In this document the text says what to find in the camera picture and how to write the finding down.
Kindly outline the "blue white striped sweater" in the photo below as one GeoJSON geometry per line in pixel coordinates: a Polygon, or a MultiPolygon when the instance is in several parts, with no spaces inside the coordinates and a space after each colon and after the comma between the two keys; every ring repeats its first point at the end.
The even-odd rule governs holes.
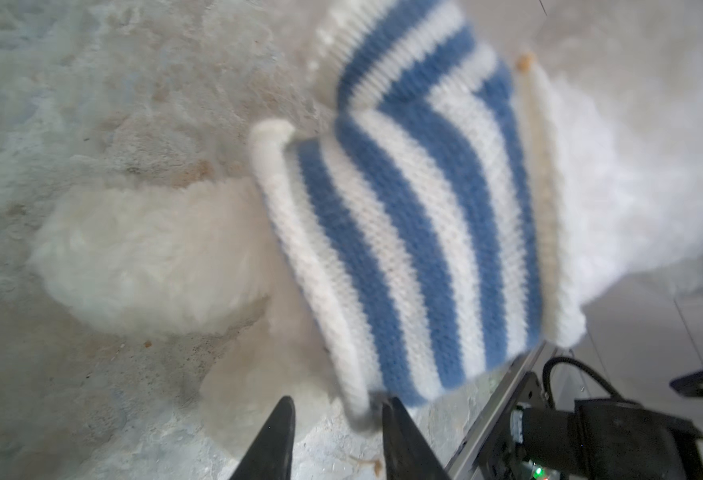
{"type": "Polygon", "coordinates": [[[453,1],[337,1],[307,76],[334,113],[305,139],[249,136],[279,245],[350,426],[429,404],[547,340],[579,310],[551,119],[532,57],[508,68],[453,1]]]}

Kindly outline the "white teddy bear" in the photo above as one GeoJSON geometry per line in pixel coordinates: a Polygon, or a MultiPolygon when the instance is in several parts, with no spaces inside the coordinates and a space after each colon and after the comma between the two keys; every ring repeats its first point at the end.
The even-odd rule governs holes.
{"type": "MultiPolygon", "coordinates": [[[[280,118],[257,124],[286,121],[298,139],[329,128],[333,110],[316,96],[307,63],[334,2],[305,7],[307,20],[289,26],[327,126],[308,134],[280,118]]],[[[491,44],[459,7],[475,38],[491,44]]],[[[508,68],[532,57],[549,80],[581,314],[631,274],[673,291],[702,288],[703,1],[565,1],[529,53],[497,55],[508,68]]],[[[282,396],[295,402],[298,438],[331,440],[345,429],[369,434],[381,426],[379,418],[373,430],[348,422],[328,351],[253,173],[249,136],[243,178],[181,188],[119,178],[71,188],[37,232],[31,255],[48,294],[104,333],[209,333],[263,301],[262,318],[201,388],[206,429],[234,458],[282,396]]]]}

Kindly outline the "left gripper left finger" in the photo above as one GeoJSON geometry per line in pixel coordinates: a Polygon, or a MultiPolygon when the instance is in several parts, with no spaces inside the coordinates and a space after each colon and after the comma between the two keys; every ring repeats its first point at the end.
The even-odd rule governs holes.
{"type": "Polygon", "coordinates": [[[275,405],[230,480],[289,480],[292,472],[296,414],[293,399],[275,405]]]}

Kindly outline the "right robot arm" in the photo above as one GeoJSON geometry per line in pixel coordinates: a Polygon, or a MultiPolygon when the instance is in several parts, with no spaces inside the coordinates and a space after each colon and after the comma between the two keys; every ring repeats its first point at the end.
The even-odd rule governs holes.
{"type": "Polygon", "coordinates": [[[703,479],[703,432],[635,402],[577,400],[573,412],[517,407],[509,427],[535,479],[551,471],[583,479],[703,479]]]}

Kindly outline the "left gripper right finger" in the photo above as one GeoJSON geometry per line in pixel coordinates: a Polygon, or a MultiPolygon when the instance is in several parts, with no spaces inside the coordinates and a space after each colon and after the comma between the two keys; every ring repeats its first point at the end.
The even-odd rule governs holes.
{"type": "Polygon", "coordinates": [[[399,398],[383,404],[381,420],[387,480],[449,480],[399,398]]]}

